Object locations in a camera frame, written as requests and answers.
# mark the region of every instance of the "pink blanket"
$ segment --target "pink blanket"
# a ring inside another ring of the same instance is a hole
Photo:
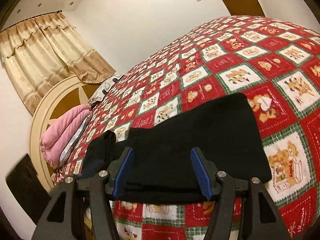
[[[59,117],[43,134],[40,142],[44,159],[53,169],[59,165],[59,157],[82,121],[89,115],[91,107],[80,105]]]

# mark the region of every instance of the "red and white quilt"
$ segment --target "red and white quilt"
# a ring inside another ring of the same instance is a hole
[[[248,98],[272,171],[266,184],[291,236],[319,216],[320,34],[281,20],[212,20],[132,68],[94,110],[84,135],[54,182],[81,171],[90,141],[106,130],[125,140],[130,127],[151,128],[235,92]],[[116,201],[127,240],[203,239],[214,203],[142,205]],[[236,239],[237,200],[231,239]]]

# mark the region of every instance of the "bed frame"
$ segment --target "bed frame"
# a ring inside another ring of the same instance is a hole
[[[51,180],[54,170],[47,165],[40,152],[40,138],[55,119],[74,106],[86,104],[98,87],[99,84],[82,83],[76,75],[68,77],[46,93],[33,115],[29,143],[30,158],[41,185],[48,192],[54,187]]]

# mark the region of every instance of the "white wall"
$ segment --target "white wall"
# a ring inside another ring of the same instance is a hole
[[[17,234],[30,240],[36,225],[9,190],[5,177],[29,152],[28,140],[32,116],[13,88],[5,70],[0,67],[0,206]]]
[[[230,15],[222,0],[82,0],[63,14],[119,73],[194,27]]]
[[[266,17],[293,22],[320,32],[320,25],[304,0],[258,0]]]

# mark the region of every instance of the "beige curtain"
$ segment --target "beige curtain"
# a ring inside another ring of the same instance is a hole
[[[82,82],[100,83],[116,72],[60,12],[30,18],[2,31],[0,54],[31,114],[46,92],[70,75],[76,74]]]

